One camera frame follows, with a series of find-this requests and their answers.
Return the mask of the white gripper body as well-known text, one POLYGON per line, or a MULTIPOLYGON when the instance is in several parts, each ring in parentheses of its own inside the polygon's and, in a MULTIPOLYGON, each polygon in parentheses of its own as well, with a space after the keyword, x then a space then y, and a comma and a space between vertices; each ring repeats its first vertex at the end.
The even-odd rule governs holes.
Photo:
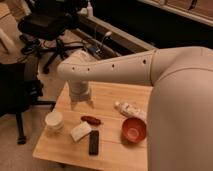
POLYGON ((70 82, 69 95, 72 101, 82 102, 91 99, 91 89, 88 82, 70 82))

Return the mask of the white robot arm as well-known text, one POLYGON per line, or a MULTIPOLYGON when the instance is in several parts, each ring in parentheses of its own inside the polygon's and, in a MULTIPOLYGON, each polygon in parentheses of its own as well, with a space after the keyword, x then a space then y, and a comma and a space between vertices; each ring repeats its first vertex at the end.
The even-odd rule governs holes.
POLYGON ((99 61, 77 50, 58 74, 78 100, 90 97, 90 81, 150 86, 148 171, 213 171, 213 49, 155 49, 99 61))

